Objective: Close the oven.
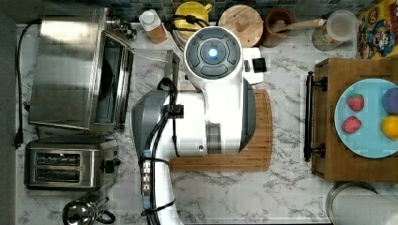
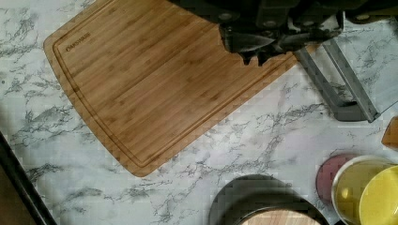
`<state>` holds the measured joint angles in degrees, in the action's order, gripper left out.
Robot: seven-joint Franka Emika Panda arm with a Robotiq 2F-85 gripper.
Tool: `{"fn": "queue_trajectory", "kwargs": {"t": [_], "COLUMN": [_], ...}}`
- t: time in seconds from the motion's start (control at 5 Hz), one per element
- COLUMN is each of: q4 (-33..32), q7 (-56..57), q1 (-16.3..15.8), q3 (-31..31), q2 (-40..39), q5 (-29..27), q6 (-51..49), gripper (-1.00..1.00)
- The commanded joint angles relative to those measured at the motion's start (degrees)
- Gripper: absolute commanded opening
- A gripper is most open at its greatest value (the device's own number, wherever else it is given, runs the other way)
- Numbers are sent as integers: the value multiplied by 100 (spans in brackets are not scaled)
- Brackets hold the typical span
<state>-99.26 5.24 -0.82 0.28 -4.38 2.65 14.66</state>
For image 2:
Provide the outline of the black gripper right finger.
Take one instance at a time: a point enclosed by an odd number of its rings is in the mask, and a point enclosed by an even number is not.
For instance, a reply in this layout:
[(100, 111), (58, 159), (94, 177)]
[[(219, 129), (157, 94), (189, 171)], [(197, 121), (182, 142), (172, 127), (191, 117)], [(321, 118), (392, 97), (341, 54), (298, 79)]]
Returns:
[(313, 29), (309, 33), (282, 35), (274, 42), (262, 47), (257, 53), (258, 66), (262, 67), (268, 59), (286, 54), (288, 52), (295, 52), (309, 45), (321, 44), (331, 38), (335, 38), (343, 32), (342, 28), (337, 29)]

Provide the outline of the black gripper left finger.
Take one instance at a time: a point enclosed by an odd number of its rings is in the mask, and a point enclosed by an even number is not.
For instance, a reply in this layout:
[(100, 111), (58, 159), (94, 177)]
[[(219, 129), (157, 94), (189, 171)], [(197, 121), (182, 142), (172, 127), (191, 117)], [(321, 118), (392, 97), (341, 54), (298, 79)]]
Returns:
[(257, 64), (263, 66), (272, 56), (268, 45), (272, 44), (275, 38), (265, 37), (246, 25), (220, 24), (219, 31), (224, 48), (230, 53), (238, 54), (245, 66), (248, 66), (254, 57), (257, 58)]

